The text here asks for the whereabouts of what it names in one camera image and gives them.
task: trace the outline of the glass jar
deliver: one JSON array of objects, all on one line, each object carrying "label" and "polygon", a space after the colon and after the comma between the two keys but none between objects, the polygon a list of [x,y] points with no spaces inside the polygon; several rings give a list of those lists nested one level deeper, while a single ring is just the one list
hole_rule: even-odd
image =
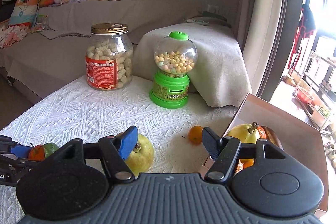
[{"label": "glass jar", "polygon": [[166,75],[183,77],[197,62],[197,50],[187,34],[171,32],[164,37],[154,51],[154,60]]},{"label": "glass jar", "polygon": [[102,23],[91,27],[92,46],[86,51],[88,84],[98,90],[125,87],[132,80],[133,46],[128,26]]}]

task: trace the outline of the gray ribbed surface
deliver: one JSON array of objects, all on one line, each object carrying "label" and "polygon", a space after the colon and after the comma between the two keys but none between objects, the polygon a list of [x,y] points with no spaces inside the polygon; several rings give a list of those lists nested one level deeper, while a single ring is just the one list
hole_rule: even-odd
[{"label": "gray ribbed surface", "polygon": [[[26,216],[20,224],[51,224]],[[57,224],[321,224],[314,216],[296,220],[262,219],[238,206],[224,186],[199,174],[142,174],[115,187],[106,202],[86,215]]]}]

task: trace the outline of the red label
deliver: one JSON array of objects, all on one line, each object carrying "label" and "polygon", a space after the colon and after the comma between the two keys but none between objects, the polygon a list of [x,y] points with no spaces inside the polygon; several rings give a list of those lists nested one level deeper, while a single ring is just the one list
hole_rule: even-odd
[{"label": "red label", "polygon": [[86,76],[89,85],[100,89],[114,89],[118,83],[115,60],[95,60],[85,57]]}]

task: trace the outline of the white pot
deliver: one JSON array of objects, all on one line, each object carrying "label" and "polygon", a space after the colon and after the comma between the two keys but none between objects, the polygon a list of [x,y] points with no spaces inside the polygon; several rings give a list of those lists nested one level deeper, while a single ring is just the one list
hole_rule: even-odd
[{"label": "white pot", "polygon": [[317,126],[319,128],[321,128],[322,130],[324,130],[328,125],[331,124],[331,120],[330,120],[330,117],[329,117],[327,122],[325,123],[324,127],[322,128],[322,126],[325,122],[325,118],[323,117],[323,115],[320,112],[318,112],[318,110],[316,108],[314,108],[312,118],[313,118],[314,122],[317,124]]}]

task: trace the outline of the potted plant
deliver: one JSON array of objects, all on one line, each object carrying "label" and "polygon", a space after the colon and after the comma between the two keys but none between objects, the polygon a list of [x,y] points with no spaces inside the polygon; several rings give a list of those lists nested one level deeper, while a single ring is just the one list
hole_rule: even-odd
[{"label": "potted plant", "polygon": [[320,107],[320,106],[315,106],[313,114],[312,114],[312,118],[313,118],[314,122],[323,130],[328,125],[331,124],[330,114],[331,113],[330,113],[329,109],[326,109],[326,108]]}]

